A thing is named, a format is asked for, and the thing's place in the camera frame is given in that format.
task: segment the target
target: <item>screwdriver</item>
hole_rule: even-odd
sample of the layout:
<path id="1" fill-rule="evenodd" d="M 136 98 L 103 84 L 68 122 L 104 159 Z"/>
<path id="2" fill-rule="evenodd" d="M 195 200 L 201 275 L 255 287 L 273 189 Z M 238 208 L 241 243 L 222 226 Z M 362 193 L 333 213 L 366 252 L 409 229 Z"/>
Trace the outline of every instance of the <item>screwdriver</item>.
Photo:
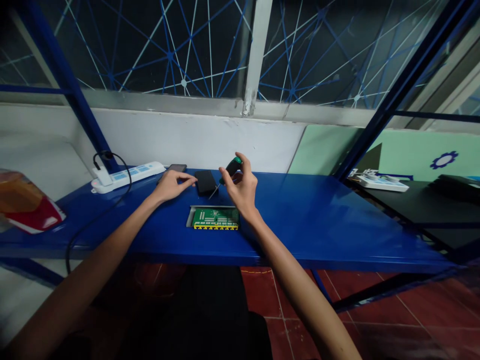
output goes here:
<path id="1" fill-rule="evenodd" d="M 240 170 L 240 166 L 242 165 L 242 159 L 240 159 L 238 156 L 235 156 L 233 158 L 232 161 L 230 161 L 230 163 L 227 165 L 226 167 L 226 171 L 228 172 L 228 174 L 232 177 L 238 170 Z M 208 200 L 210 200 L 212 198 L 212 196 L 217 192 L 218 188 L 220 187 L 220 185 L 225 185 L 225 181 L 224 179 L 221 177 L 220 178 L 220 183 L 217 185 L 217 187 L 215 188 L 215 190 L 211 193 L 210 197 L 208 198 Z"/>

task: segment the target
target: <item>black pants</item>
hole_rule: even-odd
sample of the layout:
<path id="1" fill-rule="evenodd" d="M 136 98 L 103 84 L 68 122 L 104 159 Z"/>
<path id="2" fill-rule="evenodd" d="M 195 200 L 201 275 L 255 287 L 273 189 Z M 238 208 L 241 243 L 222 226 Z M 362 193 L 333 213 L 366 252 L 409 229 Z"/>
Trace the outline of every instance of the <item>black pants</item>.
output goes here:
<path id="1" fill-rule="evenodd" d="M 265 319 L 248 310 L 240 269 L 191 265 L 170 307 L 134 325 L 118 358 L 268 360 L 272 349 Z"/>

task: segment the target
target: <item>red tile floor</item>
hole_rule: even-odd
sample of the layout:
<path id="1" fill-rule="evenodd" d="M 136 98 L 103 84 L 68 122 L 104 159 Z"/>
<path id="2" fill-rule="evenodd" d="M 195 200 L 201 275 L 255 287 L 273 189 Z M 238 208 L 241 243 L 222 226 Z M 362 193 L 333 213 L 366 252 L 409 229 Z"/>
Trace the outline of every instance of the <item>red tile floor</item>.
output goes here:
<path id="1" fill-rule="evenodd" d="M 175 291 L 184 269 L 179 265 L 142 264 L 135 269 L 133 278 L 147 297 L 164 301 Z M 241 271 L 249 309 L 266 319 L 273 358 L 320 359 L 272 270 L 242 267 Z M 313 279 L 310 270 L 307 273 Z M 318 270 L 318 274 L 332 301 L 389 276 L 329 270 Z M 132 300 L 135 297 L 124 296 L 123 291 L 117 294 L 122 294 L 130 307 L 138 307 L 139 302 Z M 366 304 L 339 317 L 364 360 L 480 360 L 480 297 L 453 278 Z"/>

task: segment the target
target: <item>hand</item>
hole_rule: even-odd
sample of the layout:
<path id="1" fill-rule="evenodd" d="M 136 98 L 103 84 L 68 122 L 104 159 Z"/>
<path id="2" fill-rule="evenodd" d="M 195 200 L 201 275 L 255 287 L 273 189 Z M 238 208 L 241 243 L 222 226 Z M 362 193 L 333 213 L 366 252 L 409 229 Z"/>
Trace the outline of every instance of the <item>hand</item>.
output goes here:
<path id="1" fill-rule="evenodd" d="M 230 177 L 225 168 L 221 167 L 219 170 L 231 200 L 243 217 L 247 221 L 251 221 L 252 217 L 258 212 L 255 207 L 255 190 L 259 181 L 252 173 L 250 160 L 240 152 L 236 152 L 235 155 L 241 159 L 240 169 L 242 173 L 236 172 Z"/>
<path id="2" fill-rule="evenodd" d="M 155 190 L 148 197 L 156 206 L 176 198 L 189 186 L 195 186 L 197 178 L 186 172 L 168 170 L 163 174 Z"/>

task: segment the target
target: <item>black phone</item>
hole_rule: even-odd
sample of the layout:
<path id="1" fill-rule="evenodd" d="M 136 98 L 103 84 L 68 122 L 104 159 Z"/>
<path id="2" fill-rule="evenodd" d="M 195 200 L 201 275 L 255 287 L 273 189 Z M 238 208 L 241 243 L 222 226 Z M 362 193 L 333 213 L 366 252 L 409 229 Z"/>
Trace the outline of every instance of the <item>black phone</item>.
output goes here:
<path id="1" fill-rule="evenodd" d="M 185 164 L 172 164 L 169 166 L 168 170 L 175 170 L 178 171 L 179 173 L 183 173 L 185 170 L 187 170 L 187 165 Z"/>
<path id="2" fill-rule="evenodd" d="M 210 170 L 196 171 L 195 177 L 197 178 L 196 190 L 198 196 L 210 196 L 217 187 L 217 182 Z"/>
<path id="3" fill-rule="evenodd" d="M 168 167 L 168 170 L 175 170 L 175 171 L 178 171 L 179 173 L 184 173 L 185 170 L 187 170 L 187 165 L 185 165 L 185 164 L 172 164 Z M 162 179 L 162 176 L 163 176 L 163 174 L 160 175 L 160 177 L 156 181 L 157 185 L 159 184 L 160 180 Z"/>

